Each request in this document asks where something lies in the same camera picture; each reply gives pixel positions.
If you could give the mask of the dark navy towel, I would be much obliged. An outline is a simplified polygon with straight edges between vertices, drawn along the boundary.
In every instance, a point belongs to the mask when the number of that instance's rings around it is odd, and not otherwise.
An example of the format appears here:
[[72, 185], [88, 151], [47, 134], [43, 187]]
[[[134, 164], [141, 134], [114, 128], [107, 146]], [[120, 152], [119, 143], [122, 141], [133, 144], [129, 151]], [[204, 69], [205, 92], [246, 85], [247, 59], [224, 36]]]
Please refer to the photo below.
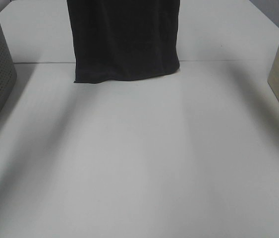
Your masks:
[[180, 67], [178, 0], [67, 1], [75, 83], [134, 81]]

